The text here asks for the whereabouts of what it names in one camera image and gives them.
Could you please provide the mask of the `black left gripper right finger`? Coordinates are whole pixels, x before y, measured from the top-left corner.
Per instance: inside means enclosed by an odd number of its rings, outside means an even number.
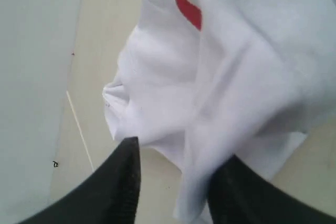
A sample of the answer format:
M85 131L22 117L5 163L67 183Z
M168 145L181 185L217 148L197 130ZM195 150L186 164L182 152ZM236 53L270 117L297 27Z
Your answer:
M213 223L335 224L335 217L276 188L236 155L211 177L207 203Z

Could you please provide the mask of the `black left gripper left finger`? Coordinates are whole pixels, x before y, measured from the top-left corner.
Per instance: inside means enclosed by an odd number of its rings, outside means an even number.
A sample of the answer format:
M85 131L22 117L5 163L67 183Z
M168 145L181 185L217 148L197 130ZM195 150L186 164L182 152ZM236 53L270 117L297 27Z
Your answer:
M134 223L141 188L137 137L125 138L82 184L24 223Z

